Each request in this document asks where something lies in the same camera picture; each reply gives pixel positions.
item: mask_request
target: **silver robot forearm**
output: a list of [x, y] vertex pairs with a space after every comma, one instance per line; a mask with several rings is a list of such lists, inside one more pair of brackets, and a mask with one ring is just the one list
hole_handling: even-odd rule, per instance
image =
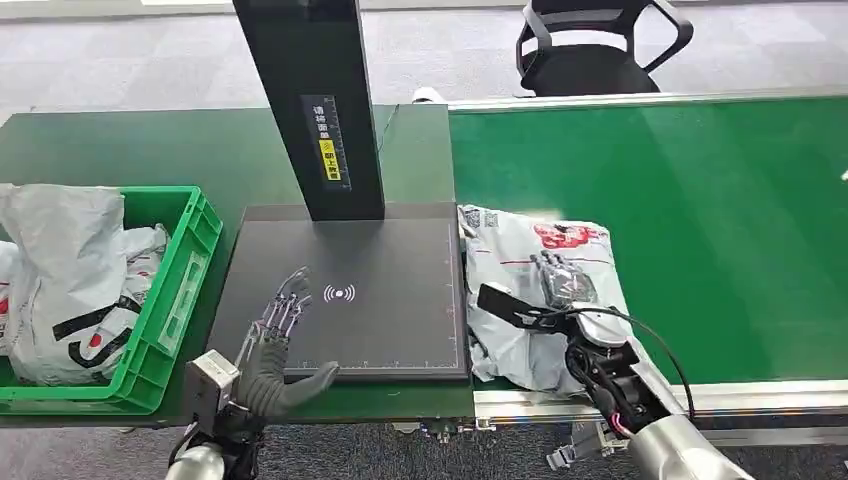
[[754, 480], [683, 415], [646, 426], [630, 439], [627, 449], [650, 480]]

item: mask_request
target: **black vertical stand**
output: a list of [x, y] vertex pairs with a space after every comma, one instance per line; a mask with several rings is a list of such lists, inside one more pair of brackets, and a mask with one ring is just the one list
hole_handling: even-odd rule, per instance
[[357, 0], [234, 0], [312, 220], [385, 216]]

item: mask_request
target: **green workbench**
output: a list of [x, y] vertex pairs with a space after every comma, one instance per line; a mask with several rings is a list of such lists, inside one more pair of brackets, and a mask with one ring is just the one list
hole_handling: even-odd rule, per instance
[[[377, 106], [388, 201], [453, 201], [444, 106]], [[387, 120], [392, 117], [390, 128]], [[303, 203], [266, 109], [14, 115], [0, 128], [0, 181], [67, 185], [198, 185], [224, 222], [178, 363], [203, 353], [247, 205]], [[308, 421], [473, 417], [469, 383], [334, 386], [299, 411]], [[182, 378], [152, 418], [12, 418], [0, 425], [185, 424]]]
[[[389, 201], [452, 200], [455, 177], [461, 203], [607, 226], [628, 307], [677, 352], [699, 410], [831, 411], [848, 406], [848, 96], [789, 97], [493, 101], [449, 121], [404, 106], [388, 128], [377, 107], [375, 130]], [[181, 360], [203, 348], [244, 206], [302, 201], [258, 109], [15, 115], [0, 165], [15, 183], [203, 188], [225, 234]], [[110, 422], [179, 423], [180, 388], [153, 419]], [[339, 385], [296, 420], [475, 415], [592, 413], [503, 382]]]

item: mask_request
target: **plastic package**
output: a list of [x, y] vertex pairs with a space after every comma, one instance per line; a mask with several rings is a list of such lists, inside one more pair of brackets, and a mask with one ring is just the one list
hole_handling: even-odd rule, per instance
[[0, 242], [0, 356], [8, 355], [6, 325], [9, 321], [10, 283], [18, 263], [18, 246]]
[[606, 228], [459, 207], [466, 251], [472, 371], [483, 381], [508, 378], [530, 390], [578, 393], [565, 368], [562, 334], [521, 330], [476, 307], [482, 283], [494, 282], [533, 304], [561, 308], [579, 300], [626, 312]]
[[20, 250], [6, 345], [41, 385], [106, 383], [158, 271], [167, 234], [123, 230], [116, 189], [0, 185], [0, 222]]

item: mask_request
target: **robotic hand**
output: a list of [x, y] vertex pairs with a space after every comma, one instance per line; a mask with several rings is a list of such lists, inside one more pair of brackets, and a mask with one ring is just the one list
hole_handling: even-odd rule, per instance
[[[568, 337], [565, 366], [628, 450], [646, 478], [658, 480], [753, 480], [713, 447], [691, 423], [695, 407], [680, 366], [647, 325], [598, 305], [591, 279], [557, 254], [532, 257], [542, 279], [545, 307], [523, 302], [483, 284], [477, 306], [536, 333]], [[633, 336], [637, 325], [666, 348], [681, 375], [689, 418], [665, 377]]]
[[[169, 458], [166, 480], [253, 480], [265, 426], [333, 383], [336, 362], [311, 377], [286, 384], [289, 335], [311, 305], [307, 271], [287, 278], [258, 321], [250, 326], [236, 365], [210, 350], [186, 369], [194, 423]], [[243, 360], [243, 372], [238, 366]], [[188, 448], [178, 455], [180, 448]]]

